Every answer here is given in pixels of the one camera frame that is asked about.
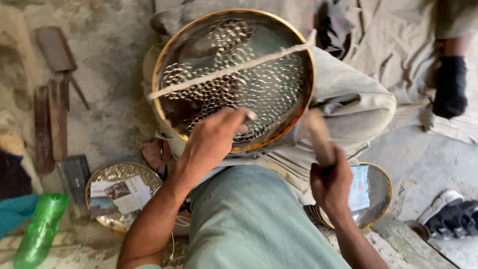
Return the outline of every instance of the wooden stick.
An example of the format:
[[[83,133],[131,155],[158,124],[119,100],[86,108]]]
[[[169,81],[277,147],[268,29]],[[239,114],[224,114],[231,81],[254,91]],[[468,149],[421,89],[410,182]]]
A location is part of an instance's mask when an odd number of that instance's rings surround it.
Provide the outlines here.
[[[53,158],[61,161],[68,155],[66,139],[66,115],[68,109],[65,105],[65,91],[51,79],[48,82],[48,104],[50,107],[50,120],[52,130]]]
[[[315,158],[321,169],[335,166],[334,143],[330,140],[330,133],[322,111],[318,108],[311,109],[305,115],[304,120],[311,135]]]
[[[48,108],[48,88],[40,87],[34,96],[35,107],[35,167],[38,173],[46,174],[55,168],[52,152],[52,131]]]

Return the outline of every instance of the left hand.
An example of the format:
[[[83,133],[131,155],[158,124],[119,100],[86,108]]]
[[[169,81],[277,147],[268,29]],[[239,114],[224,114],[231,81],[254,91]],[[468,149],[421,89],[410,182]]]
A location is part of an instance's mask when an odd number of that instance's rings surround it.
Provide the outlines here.
[[[179,158],[178,169],[187,169],[202,177],[216,167],[231,151],[234,134],[247,131],[246,117],[246,108],[224,108],[196,123]]]

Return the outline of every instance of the hand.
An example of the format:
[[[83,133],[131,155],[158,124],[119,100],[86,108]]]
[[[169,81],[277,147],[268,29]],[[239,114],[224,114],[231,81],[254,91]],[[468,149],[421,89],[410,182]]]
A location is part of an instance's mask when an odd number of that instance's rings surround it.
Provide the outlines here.
[[[322,178],[319,175],[320,166],[313,163],[310,185],[315,201],[325,210],[332,224],[336,225],[345,218],[352,218],[352,212],[348,208],[348,195],[353,175],[342,149],[334,144],[334,150],[336,164],[332,172]]]
[[[203,177],[216,167],[231,151],[234,134],[247,131],[246,115],[246,108],[224,108],[196,123],[179,158],[178,169],[188,169]]]

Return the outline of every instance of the wooden block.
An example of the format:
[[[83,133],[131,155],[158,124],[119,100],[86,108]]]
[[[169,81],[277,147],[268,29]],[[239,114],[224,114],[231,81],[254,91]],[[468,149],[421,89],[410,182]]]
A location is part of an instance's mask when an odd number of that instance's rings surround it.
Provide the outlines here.
[[[38,173],[50,173],[55,168],[52,152],[52,132],[50,126],[50,109],[48,104],[48,87],[42,86],[34,96],[35,109],[35,167]]]
[[[53,72],[76,70],[76,63],[60,27],[43,26],[35,29],[36,40]]]
[[[51,79],[48,82],[48,104],[52,130],[53,159],[61,161],[68,155],[66,139],[66,116],[68,109],[65,105],[65,91]]]

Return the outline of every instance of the photograph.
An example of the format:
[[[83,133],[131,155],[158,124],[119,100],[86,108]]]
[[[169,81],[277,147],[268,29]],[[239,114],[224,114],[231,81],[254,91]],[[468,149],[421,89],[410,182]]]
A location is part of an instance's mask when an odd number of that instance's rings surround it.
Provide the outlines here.
[[[126,182],[123,181],[106,188],[105,193],[110,199],[116,200],[128,194],[131,194],[131,191],[130,189],[128,189],[128,186],[126,186]]]

